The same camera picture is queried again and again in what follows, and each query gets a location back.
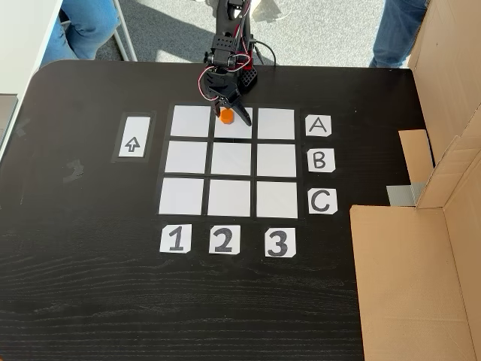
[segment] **arrow symbol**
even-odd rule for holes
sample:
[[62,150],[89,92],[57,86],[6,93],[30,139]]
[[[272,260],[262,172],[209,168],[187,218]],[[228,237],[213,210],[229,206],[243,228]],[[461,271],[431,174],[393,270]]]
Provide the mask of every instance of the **arrow symbol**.
[[133,137],[124,147],[129,147],[129,152],[133,152],[135,148],[140,148],[141,146],[139,145],[136,137]]

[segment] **orange object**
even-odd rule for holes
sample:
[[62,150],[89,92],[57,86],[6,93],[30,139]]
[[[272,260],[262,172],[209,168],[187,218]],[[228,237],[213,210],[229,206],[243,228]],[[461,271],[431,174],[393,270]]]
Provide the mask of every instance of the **orange object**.
[[223,108],[220,111],[220,121],[224,124],[231,124],[234,122],[234,111],[232,109]]

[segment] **paper square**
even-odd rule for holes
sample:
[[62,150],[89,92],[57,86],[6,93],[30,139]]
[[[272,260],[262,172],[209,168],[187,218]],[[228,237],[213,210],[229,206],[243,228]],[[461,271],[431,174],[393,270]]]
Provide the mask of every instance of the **paper square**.
[[208,137],[210,107],[176,105],[171,135],[177,137]]
[[257,217],[297,218],[297,184],[257,182]]
[[241,226],[214,226],[210,230],[209,253],[239,254]]
[[295,145],[258,144],[257,175],[265,177],[295,177]]
[[295,253],[295,228],[270,228],[265,233],[265,256],[292,258]]
[[[250,115],[250,119],[253,120],[253,109],[246,108],[247,113]],[[240,138],[251,139],[253,137],[253,128],[248,126],[239,116],[234,112],[234,122],[231,124],[224,124],[216,117],[216,128],[214,129],[213,136],[215,138]]]
[[165,226],[160,238],[159,252],[187,253],[192,243],[192,224]]
[[250,182],[245,180],[210,181],[210,216],[250,216]]
[[312,188],[307,191],[310,214],[334,214],[337,212],[337,192],[331,188]]
[[294,139],[294,110],[260,108],[258,139]]
[[149,127],[150,117],[127,117],[119,157],[143,158]]
[[164,178],[159,214],[201,214],[203,189],[203,179]]
[[169,141],[166,173],[205,173],[207,142]]
[[306,117],[306,135],[328,137],[331,133],[331,116],[309,114]]
[[214,143],[212,174],[250,175],[250,144]]
[[309,171],[332,173],[336,169],[334,149],[309,149],[307,151],[307,167]]

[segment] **cardboard box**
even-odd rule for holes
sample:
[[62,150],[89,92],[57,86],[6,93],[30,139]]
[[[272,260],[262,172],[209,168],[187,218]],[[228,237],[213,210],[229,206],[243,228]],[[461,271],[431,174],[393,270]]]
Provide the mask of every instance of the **cardboard box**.
[[401,132],[416,207],[351,209],[366,361],[481,361],[481,2],[431,0],[413,70],[423,131]]

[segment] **person's leg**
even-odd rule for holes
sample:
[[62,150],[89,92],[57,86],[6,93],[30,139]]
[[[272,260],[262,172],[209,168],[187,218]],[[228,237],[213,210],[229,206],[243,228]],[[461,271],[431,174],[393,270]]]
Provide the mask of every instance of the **person's leg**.
[[371,68],[399,68],[413,48],[426,0],[385,0]]
[[60,19],[57,17],[55,24],[53,24],[52,34],[50,35],[47,49],[45,50],[44,58],[42,59],[40,66],[61,59],[77,59],[77,56],[68,46],[63,26],[60,24]]
[[68,43],[79,59],[94,59],[119,25],[112,0],[64,0],[62,10],[71,21]]

